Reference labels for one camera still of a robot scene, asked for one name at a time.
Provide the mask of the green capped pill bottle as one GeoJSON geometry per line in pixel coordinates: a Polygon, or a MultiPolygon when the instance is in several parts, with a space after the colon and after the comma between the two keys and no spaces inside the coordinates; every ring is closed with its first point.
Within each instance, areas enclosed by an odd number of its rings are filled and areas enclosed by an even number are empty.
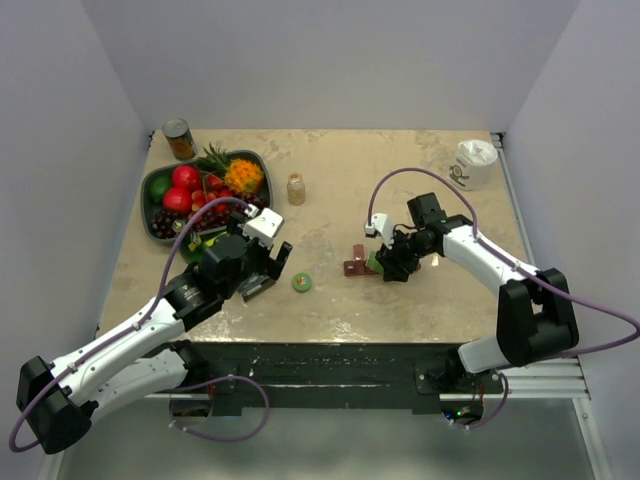
{"type": "Polygon", "coordinates": [[[372,272],[375,272],[377,274],[383,275],[384,274],[384,267],[381,265],[381,263],[379,262],[379,260],[376,257],[376,253],[371,251],[368,254],[368,257],[365,261],[365,267],[367,269],[369,269],[372,272]]]}

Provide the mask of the red weekly pill organizer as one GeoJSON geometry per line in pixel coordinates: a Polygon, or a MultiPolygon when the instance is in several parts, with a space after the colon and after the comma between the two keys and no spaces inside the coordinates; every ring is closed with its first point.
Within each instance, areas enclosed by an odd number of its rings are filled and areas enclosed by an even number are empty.
{"type": "Polygon", "coordinates": [[[346,260],[343,263],[344,275],[346,277],[363,277],[363,276],[380,276],[382,275],[370,271],[365,267],[365,261],[368,256],[365,256],[364,246],[362,244],[356,244],[353,247],[353,259],[346,260]]]}

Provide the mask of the green bottle cap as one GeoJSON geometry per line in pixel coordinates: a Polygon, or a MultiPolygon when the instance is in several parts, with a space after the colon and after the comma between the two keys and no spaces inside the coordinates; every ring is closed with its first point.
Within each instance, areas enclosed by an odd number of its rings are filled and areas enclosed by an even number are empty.
{"type": "Polygon", "coordinates": [[[291,286],[298,293],[308,292],[313,286],[312,278],[306,272],[299,272],[292,277],[291,286]]]}

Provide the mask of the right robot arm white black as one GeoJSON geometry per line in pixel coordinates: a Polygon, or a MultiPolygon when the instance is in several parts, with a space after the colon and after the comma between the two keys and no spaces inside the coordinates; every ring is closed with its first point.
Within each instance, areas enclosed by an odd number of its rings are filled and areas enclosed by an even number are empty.
{"type": "Polygon", "coordinates": [[[464,268],[497,299],[496,333],[467,342],[451,355],[445,379],[452,390],[469,392],[482,372],[526,366],[577,345],[568,283],[559,270],[541,271],[520,262],[482,237],[471,219],[447,215],[433,193],[407,206],[413,221],[407,233],[383,213],[370,215],[365,223],[366,236],[382,239],[376,260],[383,280],[406,282],[422,258],[437,254],[464,268]]]}

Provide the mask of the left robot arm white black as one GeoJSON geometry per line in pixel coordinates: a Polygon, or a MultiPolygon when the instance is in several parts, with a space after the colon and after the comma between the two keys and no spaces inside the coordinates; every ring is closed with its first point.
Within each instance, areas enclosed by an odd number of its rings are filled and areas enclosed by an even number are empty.
{"type": "Polygon", "coordinates": [[[271,254],[284,218],[269,208],[250,205],[233,213],[226,232],[202,258],[173,279],[163,277],[159,291],[141,311],[104,336],[53,361],[35,356],[19,371],[16,405],[21,413],[9,436],[9,448],[21,452],[17,432],[28,425],[35,445],[59,453],[80,440],[108,407],[123,401],[118,385],[137,391],[180,387],[200,390],[207,368],[167,349],[160,367],[146,355],[221,311],[252,275],[278,280],[292,247],[283,243],[271,254]]]}

